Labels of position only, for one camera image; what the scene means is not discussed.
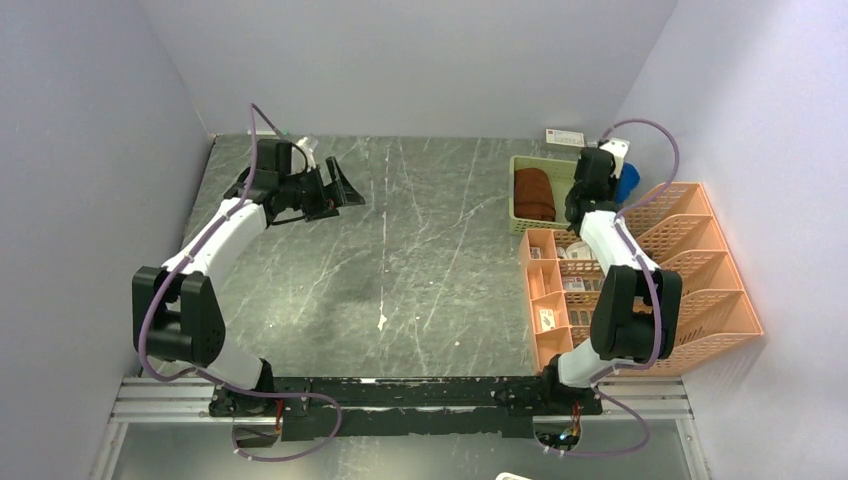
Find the blue towel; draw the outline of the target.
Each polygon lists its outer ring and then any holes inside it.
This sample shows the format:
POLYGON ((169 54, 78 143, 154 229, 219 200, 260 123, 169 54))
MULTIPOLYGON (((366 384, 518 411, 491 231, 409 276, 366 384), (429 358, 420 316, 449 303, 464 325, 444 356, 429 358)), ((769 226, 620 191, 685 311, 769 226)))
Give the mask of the blue towel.
POLYGON ((634 165, 625 162, 618 180, 615 201, 619 204, 625 203, 639 185, 640 181, 641 175, 638 169, 634 165))

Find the brown towel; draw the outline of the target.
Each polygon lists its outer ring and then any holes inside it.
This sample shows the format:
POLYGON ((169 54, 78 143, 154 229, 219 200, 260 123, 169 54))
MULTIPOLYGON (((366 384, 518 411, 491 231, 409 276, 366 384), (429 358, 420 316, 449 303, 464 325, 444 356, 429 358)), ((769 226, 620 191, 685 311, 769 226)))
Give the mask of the brown towel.
POLYGON ((514 215, 518 218, 554 222, 556 206, 547 174, 539 168, 515 171, 514 215))

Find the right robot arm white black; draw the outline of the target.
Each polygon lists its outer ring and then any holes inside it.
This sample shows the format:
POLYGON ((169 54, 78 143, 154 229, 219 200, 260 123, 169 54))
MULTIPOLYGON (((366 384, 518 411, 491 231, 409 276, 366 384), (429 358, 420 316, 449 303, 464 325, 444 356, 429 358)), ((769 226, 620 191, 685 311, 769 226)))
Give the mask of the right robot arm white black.
POLYGON ((558 376, 539 389, 542 406, 553 414, 576 403, 577 388, 620 370, 648 370, 674 350, 683 281, 641 249, 615 199, 628 149, 620 139, 583 148, 565 199, 569 227, 593 253, 604 280, 588 339, 551 361, 558 376))

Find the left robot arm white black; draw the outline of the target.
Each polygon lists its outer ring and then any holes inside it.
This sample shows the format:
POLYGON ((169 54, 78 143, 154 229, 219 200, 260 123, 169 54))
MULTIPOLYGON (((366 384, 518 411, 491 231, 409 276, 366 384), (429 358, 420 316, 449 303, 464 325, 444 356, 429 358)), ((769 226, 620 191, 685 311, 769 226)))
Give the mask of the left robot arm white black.
POLYGON ((237 403, 261 416, 277 400, 270 364, 243 350, 226 331, 216 287, 237 258, 279 215, 313 222, 364 204, 329 157, 315 163, 305 141, 254 141, 248 167, 226 191, 213 218, 174 257, 144 266, 131 282, 133 345, 151 377, 169 382, 196 373, 236 392, 237 403))

